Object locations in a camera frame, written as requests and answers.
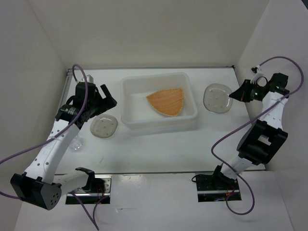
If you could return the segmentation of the woven bamboo fan tray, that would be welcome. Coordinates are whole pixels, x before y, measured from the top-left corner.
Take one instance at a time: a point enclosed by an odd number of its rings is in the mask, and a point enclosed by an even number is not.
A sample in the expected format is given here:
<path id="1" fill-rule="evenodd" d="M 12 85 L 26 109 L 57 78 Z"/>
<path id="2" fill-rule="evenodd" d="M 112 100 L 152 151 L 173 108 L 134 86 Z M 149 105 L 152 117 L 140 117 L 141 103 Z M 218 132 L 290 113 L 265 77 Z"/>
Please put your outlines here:
<path id="1" fill-rule="evenodd" d="M 182 88 L 160 90 L 146 96 L 147 102 L 158 113 L 165 116 L 178 116 L 184 105 Z"/>

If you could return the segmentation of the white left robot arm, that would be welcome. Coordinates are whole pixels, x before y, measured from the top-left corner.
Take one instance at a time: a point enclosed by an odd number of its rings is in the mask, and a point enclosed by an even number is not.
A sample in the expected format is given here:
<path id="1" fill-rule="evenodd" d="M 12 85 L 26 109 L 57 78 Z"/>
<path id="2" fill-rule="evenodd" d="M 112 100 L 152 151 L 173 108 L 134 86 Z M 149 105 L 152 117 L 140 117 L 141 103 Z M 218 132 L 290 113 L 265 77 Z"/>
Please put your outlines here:
<path id="1" fill-rule="evenodd" d="M 14 174 L 10 183 L 18 198 L 46 210 L 53 209 L 61 196 L 77 188 L 84 192 L 104 189 L 104 180 L 96 178 L 93 170 L 77 167 L 71 173 L 55 176 L 56 169 L 71 141 L 78 135 L 84 123 L 117 104 L 105 84 L 100 89 L 87 76 L 89 83 L 76 85 L 75 95 L 60 107 L 50 133 L 51 142 L 43 145 L 34 161 L 23 174 Z"/>

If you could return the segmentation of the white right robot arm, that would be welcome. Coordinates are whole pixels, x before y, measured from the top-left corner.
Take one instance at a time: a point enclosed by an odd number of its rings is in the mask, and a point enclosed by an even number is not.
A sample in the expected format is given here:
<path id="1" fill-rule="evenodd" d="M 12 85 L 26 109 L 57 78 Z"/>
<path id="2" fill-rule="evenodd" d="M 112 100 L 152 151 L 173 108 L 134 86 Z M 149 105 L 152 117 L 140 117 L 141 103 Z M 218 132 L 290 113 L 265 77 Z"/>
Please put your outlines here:
<path id="1" fill-rule="evenodd" d="M 215 168 L 211 184 L 216 189 L 231 185 L 237 180 L 237 175 L 249 167 L 267 164 L 288 137 L 282 128 L 282 114 L 290 92 L 286 89 L 288 76 L 275 73 L 261 86 L 258 82 L 264 77 L 263 72 L 259 67 L 253 67 L 252 72 L 254 78 L 246 79 L 238 90 L 230 94 L 230 98 L 244 103 L 253 100 L 262 102 L 262 115 L 240 140 L 238 155 L 229 164 Z"/>

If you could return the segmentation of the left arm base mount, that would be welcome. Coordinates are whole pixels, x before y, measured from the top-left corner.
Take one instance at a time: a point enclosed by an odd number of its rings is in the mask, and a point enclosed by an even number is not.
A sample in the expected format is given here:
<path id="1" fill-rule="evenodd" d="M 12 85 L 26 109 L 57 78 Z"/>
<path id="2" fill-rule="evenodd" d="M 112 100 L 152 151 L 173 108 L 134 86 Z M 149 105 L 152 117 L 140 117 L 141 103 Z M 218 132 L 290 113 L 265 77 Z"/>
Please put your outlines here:
<path id="1" fill-rule="evenodd" d="M 112 186 L 112 175 L 96 174 L 95 178 L 103 181 L 103 185 L 94 186 L 89 192 L 77 188 L 73 193 L 85 205 L 110 204 L 110 192 Z"/>

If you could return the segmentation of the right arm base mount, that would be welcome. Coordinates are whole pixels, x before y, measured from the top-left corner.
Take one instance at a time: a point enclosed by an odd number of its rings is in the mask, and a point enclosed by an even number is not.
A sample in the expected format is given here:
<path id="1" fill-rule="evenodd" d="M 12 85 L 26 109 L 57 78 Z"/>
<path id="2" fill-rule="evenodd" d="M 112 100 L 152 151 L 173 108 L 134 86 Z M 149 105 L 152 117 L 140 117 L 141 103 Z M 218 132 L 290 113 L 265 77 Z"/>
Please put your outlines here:
<path id="1" fill-rule="evenodd" d="M 241 201 L 242 198 L 237 181 L 234 181 L 231 184 L 215 184 L 211 178 L 212 175 L 196 174 L 191 179 L 191 181 L 196 185 L 197 199 L 199 203 L 224 202 L 228 196 L 228 201 Z"/>

